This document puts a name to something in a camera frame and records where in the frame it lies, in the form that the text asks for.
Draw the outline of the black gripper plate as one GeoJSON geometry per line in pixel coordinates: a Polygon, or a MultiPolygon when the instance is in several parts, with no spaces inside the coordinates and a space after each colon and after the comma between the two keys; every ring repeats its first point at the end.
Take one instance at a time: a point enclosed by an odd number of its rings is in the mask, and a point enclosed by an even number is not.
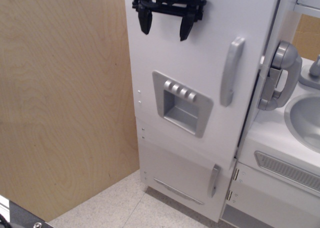
{"type": "Polygon", "coordinates": [[[206,0],[133,0],[132,6],[138,12],[140,28],[149,34],[152,25],[152,13],[163,13],[182,17],[180,41],[188,38],[194,21],[201,20],[206,0]]]}

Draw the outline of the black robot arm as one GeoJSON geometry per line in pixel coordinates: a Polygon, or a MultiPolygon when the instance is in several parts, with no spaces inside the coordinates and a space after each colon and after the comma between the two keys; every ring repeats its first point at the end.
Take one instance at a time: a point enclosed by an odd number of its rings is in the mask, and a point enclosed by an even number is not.
{"type": "Polygon", "coordinates": [[[193,24],[202,20],[206,3],[206,0],[133,0],[132,8],[138,12],[140,28],[146,35],[150,32],[153,12],[181,17],[179,36],[184,41],[193,24]]]}

